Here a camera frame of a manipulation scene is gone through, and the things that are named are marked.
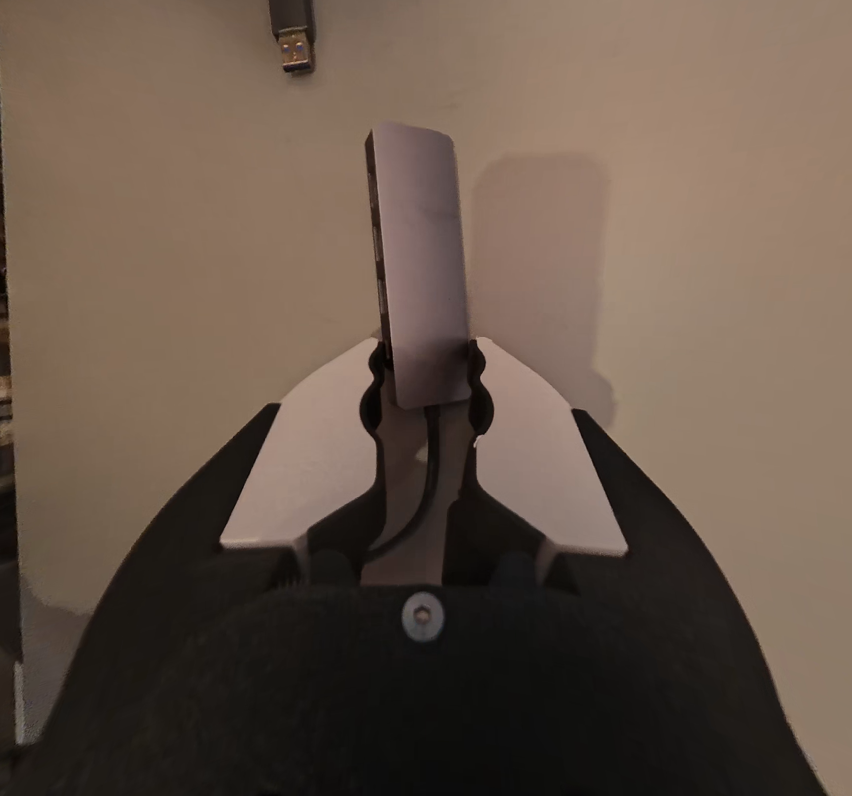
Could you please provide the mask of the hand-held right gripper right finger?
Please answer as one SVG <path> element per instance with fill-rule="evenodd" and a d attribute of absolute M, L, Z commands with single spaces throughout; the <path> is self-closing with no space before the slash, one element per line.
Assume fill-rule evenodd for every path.
<path fill-rule="evenodd" d="M 470 343 L 468 381 L 473 437 L 446 519 L 445 575 L 495 575 L 512 556 L 533 575 L 571 575 L 569 556 L 628 556 L 569 403 L 484 337 Z"/>

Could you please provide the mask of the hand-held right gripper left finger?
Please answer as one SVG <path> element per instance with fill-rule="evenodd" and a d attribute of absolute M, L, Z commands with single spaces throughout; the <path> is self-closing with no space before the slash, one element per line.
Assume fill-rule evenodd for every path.
<path fill-rule="evenodd" d="M 224 550 L 284 548 L 303 566 L 335 550 L 363 565 L 387 515 L 383 361 L 368 337 L 283 397 L 221 533 Z"/>

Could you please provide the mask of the grey usb hub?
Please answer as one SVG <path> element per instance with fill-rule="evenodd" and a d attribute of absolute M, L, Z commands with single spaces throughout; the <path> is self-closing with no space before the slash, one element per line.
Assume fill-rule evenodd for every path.
<path fill-rule="evenodd" d="M 466 400 L 470 323 L 453 140 L 394 121 L 365 142 L 380 329 L 394 402 Z"/>

